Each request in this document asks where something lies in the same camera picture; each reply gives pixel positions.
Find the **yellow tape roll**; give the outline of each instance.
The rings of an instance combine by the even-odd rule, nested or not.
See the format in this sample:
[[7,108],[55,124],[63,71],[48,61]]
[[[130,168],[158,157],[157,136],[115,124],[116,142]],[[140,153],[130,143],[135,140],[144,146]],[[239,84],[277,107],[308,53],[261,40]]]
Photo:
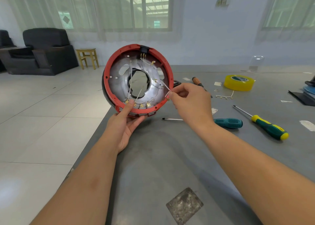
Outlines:
[[247,76],[226,76],[224,86],[234,91],[250,91],[254,85],[254,79]]

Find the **sofa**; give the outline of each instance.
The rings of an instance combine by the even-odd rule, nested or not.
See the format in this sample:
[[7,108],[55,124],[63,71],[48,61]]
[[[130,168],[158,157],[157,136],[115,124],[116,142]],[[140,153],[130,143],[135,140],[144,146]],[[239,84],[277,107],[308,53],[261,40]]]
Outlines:
[[28,29],[23,39],[26,47],[0,49],[9,74],[54,76],[79,66],[64,29]]
[[[6,30],[0,30],[0,49],[7,47],[15,47],[12,42],[12,39],[9,37],[9,33]],[[0,60],[0,71],[4,71],[6,68]]]

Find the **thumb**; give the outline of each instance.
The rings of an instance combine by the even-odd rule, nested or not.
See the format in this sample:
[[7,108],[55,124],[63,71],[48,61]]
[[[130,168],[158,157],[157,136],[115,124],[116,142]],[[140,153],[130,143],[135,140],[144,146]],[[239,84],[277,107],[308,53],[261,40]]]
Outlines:
[[135,101],[130,99],[129,102],[125,105],[124,109],[119,113],[124,118],[127,118],[129,112],[133,109]]
[[171,101],[174,103],[174,105],[180,103],[180,102],[183,100],[182,97],[180,97],[177,93],[172,92],[172,91],[169,92],[169,98],[170,98]]

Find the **gray table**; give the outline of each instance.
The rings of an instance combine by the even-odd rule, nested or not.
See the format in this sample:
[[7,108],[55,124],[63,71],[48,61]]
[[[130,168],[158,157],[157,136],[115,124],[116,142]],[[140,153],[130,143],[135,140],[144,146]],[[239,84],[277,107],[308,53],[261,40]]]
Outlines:
[[[300,120],[315,123],[315,107],[303,106],[288,94],[288,90],[299,91],[304,81],[312,76],[242,73],[257,80],[252,91],[236,91],[233,100],[215,98],[217,94],[231,95],[231,90],[214,85],[215,81],[223,82],[229,74],[187,72],[174,73],[174,78],[185,82],[184,77],[197,76],[214,95],[212,107],[219,110],[214,118],[243,120],[243,127],[231,130],[232,133],[315,181],[315,132],[299,123]],[[289,139],[274,140],[250,118],[232,108],[233,104],[284,127],[290,134]],[[73,168],[102,135],[114,112],[113,108],[108,111]],[[190,187],[204,204],[187,225],[261,224],[198,136],[184,122],[163,121],[163,117],[179,118],[172,102],[142,123],[127,148],[119,154],[106,224],[176,225],[166,203],[186,187]]]

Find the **teal screwdriver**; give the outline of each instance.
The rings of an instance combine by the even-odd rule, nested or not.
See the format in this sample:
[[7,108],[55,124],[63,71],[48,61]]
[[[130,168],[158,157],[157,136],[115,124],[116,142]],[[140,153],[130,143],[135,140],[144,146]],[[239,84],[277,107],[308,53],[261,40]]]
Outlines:
[[[162,120],[183,121],[183,119],[172,119],[172,118],[162,118]],[[213,121],[218,126],[228,128],[228,129],[238,129],[243,126],[243,121],[239,119],[235,119],[235,118],[214,119]]]

